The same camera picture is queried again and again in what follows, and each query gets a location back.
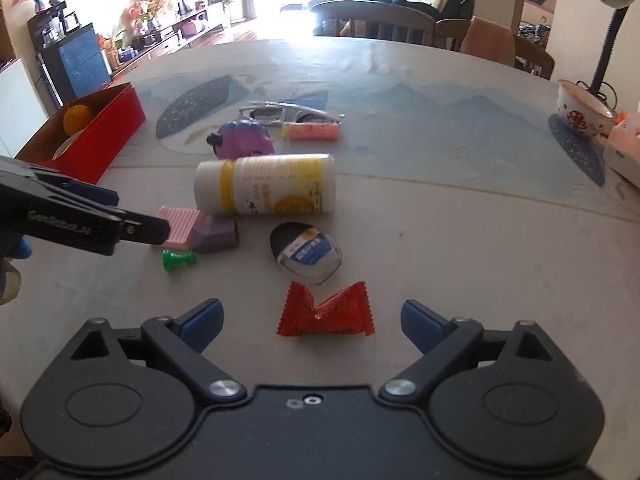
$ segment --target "pink cylinder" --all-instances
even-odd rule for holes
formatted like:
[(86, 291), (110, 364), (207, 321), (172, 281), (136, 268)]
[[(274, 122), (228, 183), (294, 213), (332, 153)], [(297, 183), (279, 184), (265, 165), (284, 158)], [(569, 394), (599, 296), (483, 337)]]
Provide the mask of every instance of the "pink cylinder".
[(282, 136), (291, 140), (337, 140), (340, 123), (285, 123)]

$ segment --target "lamp arm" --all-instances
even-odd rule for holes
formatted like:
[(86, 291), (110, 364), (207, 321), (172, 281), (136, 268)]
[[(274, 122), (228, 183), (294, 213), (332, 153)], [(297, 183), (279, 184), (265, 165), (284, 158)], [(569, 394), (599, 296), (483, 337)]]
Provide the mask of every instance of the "lamp arm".
[(622, 25), (622, 21), (625, 19), (626, 12), (628, 11), (628, 9), (629, 7), (616, 9), (616, 12), (613, 13), (613, 16), (611, 18), (611, 22), (609, 23), (609, 30), (607, 30), (607, 36), (604, 40), (604, 45), (602, 46), (602, 53), (600, 54), (600, 60), (596, 68), (596, 72), (593, 75), (593, 82), (589, 87), (589, 93), (596, 97), (600, 92), (600, 87), (602, 86), (602, 82), (604, 81), (604, 75), (607, 72), (607, 67), (609, 66), (609, 60), (611, 59), (613, 46), (616, 43), (616, 36), (618, 35), (618, 31), (620, 30), (620, 25)]

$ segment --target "cabinet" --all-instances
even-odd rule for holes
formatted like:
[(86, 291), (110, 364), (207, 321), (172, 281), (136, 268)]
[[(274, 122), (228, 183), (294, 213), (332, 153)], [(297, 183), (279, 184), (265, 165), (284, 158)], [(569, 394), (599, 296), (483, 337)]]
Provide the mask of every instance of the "cabinet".
[(40, 55), (63, 104), (111, 82), (91, 23), (43, 48)]

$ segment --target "pink eraser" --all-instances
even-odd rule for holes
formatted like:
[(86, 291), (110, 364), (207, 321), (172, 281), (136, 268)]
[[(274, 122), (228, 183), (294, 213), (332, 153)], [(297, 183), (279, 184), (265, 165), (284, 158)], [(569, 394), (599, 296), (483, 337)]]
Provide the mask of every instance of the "pink eraser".
[(158, 216), (166, 219), (171, 228), (169, 237), (161, 247), (176, 251), (190, 251), (189, 234), (194, 225), (202, 222), (203, 214), (197, 209), (162, 206), (158, 211)]

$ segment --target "label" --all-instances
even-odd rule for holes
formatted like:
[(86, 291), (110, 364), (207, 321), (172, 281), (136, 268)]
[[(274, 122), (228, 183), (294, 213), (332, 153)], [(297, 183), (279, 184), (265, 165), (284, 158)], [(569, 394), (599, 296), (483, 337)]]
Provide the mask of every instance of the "label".
[(307, 229), (293, 240), (283, 251), (287, 258), (302, 265), (312, 266), (331, 252), (333, 246), (315, 228)]
[(250, 156), (236, 160), (233, 194), (241, 214), (322, 211), (326, 155)]
[(55, 216), (42, 215), (35, 210), (29, 211), (27, 213), (27, 218), (29, 220), (33, 220), (34, 222), (48, 224), (50, 226), (57, 227), (58, 229), (62, 229), (64, 231), (72, 231), (84, 236), (88, 236), (91, 234), (90, 227), (78, 225), (78, 224), (72, 224), (71, 222), (67, 222), (62, 218), (56, 218)]

